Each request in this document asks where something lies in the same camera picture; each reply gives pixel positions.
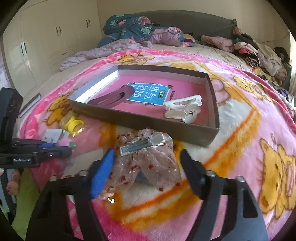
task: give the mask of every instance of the wardrobe handle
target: wardrobe handle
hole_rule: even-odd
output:
[[[22,49],[22,45],[20,45],[20,48]],[[23,49],[22,49],[22,55],[24,56],[24,51],[23,51]]]
[[[27,53],[27,48],[26,48],[26,43],[24,42],[24,47],[25,47],[25,51],[26,51],[26,53]]]

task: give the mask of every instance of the bed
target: bed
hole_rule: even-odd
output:
[[[174,25],[197,36],[219,34],[229,37],[236,25],[233,20],[190,11],[140,14],[152,22]],[[205,28],[205,21],[214,26],[213,29]],[[201,161],[207,169],[220,176],[244,176],[259,202],[269,238],[273,239],[296,204],[296,125],[276,92],[231,53],[204,45],[154,45],[149,50],[119,52],[106,58],[85,61],[53,75],[28,92],[24,105],[37,93],[43,99],[18,120],[19,137],[39,139],[47,128],[57,128],[58,122],[69,110],[66,97],[72,90],[114,64],[135,63],[160,64],[209,74],[219,107],[220,131],[208,148],[174,141],[174,153],[178,159],[180,151],[186,148],[194,160]],[[89,128],[71,140],[77,144],[73,156],[97,148],[114,147],[116,137],[130,131],[86,117],[83,120]],[[53,160],[31,172],[41,190],[50,176],[62,176],[63,168],[62,160]],[[132,188],[115,194],[114,199],[114,204],[93,201],[110,241],[185,240],[200,208],[200,201],[193,196],[184,175],[180,186],[165,193],[135,183]],[[226,199],[223,199],[212,238],[220,234],[225,203]],[[68,209],[74,233],[82,238],[75,208],[70,201]]]

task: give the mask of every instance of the brown box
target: brown box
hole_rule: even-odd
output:
[[[163,77],[204,84],[206,89],[208,126],[187,124],[172,119],[144,116],[86,104],[99,90],[119,75]],[[150,65],[117,65],[90,80],[68,98],[73,111],[101,121],[142,130],[146,127],[166,132],[173,139],[207,147],[219,131],[219,114],[216,97],[208,74],[188,69]]]

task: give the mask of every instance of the green bead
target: green bead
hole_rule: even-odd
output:
[[[70,142],[69,147],[73,150],[76,147],[76,143],[75,142]]]

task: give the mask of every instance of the blue gripper pad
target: blue gripper pad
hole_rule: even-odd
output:
[[[115,152],[113,149],[108,149],[103,159],[93,163],[91,169],[95,171],[91,178],[90,195],[91,198],[96,198],[105,187],[106,181],[109,178],[111,169],[115,158]]]

